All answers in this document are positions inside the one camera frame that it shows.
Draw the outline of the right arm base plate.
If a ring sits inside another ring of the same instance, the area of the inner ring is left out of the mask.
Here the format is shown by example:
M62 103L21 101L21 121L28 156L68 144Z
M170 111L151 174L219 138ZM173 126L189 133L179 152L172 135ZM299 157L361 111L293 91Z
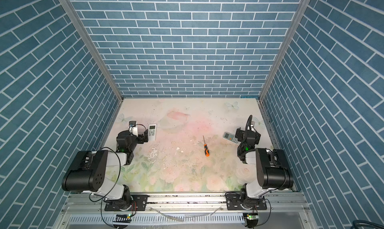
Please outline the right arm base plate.
M251 199L238 193L225 193L225 198L228 211L264 211L267 209L266 202L263 199Z

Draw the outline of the orange black screwdriver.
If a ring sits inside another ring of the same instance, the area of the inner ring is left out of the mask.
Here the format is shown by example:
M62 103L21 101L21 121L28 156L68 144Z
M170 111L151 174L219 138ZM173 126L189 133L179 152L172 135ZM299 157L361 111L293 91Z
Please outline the orange black screwdriver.
M208 146L207 146L207 144L206 144L205 137L203 137L203 142L204 142L204 152L205 152L205 156L210 156L210 152L209 152Z

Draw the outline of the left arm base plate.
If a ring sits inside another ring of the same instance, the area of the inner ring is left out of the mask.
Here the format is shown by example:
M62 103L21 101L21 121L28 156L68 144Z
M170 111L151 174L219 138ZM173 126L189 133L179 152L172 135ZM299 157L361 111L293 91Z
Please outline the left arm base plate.
M124 211L145 211L148 195L131 195L128 200L124 198L119 200L106 200L106 212L124 212Z

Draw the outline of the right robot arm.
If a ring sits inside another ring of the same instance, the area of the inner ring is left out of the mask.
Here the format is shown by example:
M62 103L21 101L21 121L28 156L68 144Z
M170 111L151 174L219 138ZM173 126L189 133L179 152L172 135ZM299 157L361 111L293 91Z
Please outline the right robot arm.
M250 126L245 130L238 128L235 138L240 142L237 149L240 161L256 166L257 179L244 184L244 199L261 199L269 192L293 188L293 174L283 150L258 148L261 134Z

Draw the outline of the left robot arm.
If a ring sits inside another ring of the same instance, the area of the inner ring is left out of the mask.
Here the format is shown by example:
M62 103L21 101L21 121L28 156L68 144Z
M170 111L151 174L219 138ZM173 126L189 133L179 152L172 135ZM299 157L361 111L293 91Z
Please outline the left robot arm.
M78 152L62 180L62 189L98 196L100 198L95 202L104 202L106 211L144 211L148 196L132 196L128 186L118 183L119 179L107 179L106 170L118 166L118 176L121 176L123 166L131 164L137 144L148 141L147 129L143 134L135 135L131 127L118 134L115 150L103 147L98 151Z

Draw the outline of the grey white remote control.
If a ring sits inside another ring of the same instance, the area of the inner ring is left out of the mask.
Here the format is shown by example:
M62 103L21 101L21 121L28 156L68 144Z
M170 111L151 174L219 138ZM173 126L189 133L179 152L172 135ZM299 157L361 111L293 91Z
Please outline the grey white remote control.
M228 141L231 141L235 144L237 144L239 142L239 140L236 138L236 136L234 134L229 133L229 132L224 132L223 138L228 140Z

